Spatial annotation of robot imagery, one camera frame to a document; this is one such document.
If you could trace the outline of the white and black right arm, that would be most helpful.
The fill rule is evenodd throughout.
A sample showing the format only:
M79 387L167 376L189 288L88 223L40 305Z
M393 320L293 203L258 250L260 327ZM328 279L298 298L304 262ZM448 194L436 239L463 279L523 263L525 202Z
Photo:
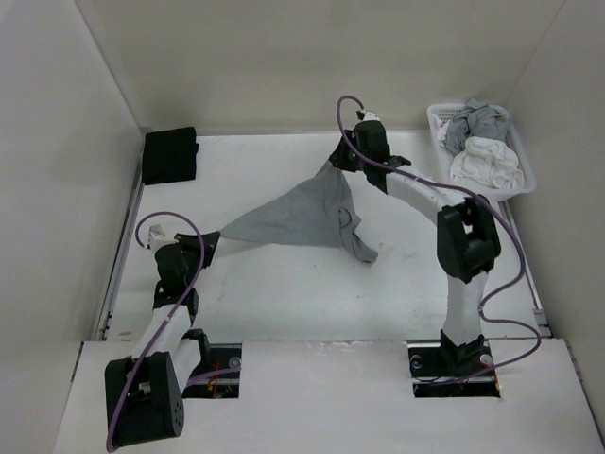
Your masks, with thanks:
M479 317L489 272L501 244L493 215L481 201L430 180L408 159L391 154L378 120L344 130L330 157L344 171L362 172L369 184L424 215L437 230L436 254L447 276L447 309L439 344L414 347L410 372L416 379L456 379L488 364Z

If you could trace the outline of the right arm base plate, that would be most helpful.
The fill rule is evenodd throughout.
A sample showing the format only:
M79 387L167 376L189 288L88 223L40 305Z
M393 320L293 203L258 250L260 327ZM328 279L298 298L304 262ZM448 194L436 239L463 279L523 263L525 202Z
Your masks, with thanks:
M455 366L441 357L438 342L411 343L407 347L412 391L417 398L499 398L499 384L494 371L468 378L493 365L490 346L485 342Z

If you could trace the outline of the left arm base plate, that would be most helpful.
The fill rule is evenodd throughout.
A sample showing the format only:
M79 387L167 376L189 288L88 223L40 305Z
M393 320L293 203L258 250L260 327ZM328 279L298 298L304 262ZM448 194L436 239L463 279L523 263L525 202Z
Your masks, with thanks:
M188 386L182 397L184 399L236 399L239 396L241 359L241 343L212 344L209 357L193 370L191 378L212 371L221 371L221 374Z

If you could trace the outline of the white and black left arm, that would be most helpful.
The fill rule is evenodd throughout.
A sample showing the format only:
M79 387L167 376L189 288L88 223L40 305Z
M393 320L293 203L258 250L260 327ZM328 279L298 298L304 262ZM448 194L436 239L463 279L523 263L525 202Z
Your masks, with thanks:
M131 353L110 361L104 372L109 451L182 434L188 380L212 366L208 338L193 326L199 296L189 286L211 265L219 239L218 232L168 239L160 226L150 228L159 275L151 322Z

